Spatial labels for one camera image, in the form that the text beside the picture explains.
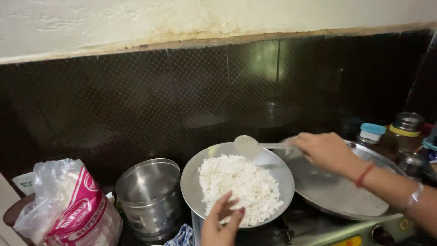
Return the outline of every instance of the kitchen towel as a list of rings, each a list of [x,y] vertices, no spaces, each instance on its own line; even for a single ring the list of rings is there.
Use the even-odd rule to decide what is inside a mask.
[[[183,224],[179,229],[179,233],[171,240],[166,242],[164,246],[193,246],[193,229],[187,225]]]

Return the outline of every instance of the blue plastic lid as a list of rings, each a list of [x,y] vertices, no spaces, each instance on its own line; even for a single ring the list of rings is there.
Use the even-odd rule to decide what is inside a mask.
[[[370,123],[363,123],[360,127],[361,130],[366,131],[366,132],[370,132],[376,135],[382,135],[385,133],[385,130],[387,130],[387,128],[385,126],[380,126],[380,125],[375,125],[375,124],[370,124]]]

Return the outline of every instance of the steel container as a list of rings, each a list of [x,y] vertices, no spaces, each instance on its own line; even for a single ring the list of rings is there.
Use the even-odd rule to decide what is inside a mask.
[[[140,240],[161,240],[179,229],[179,174],[175,162],[157,158],[131,167],[118,179],[117,199]]]

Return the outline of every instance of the gas stove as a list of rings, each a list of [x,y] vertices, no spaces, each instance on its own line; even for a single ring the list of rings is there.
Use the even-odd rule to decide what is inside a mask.
[[[194,245],[200,246],[203,219],[191,212]],[[402,214],[373,221],[352,221],[323,213],[295,194],[283,215],[271,223],[239,230],[236,246],[395,245],[415,234],[416,226]]]

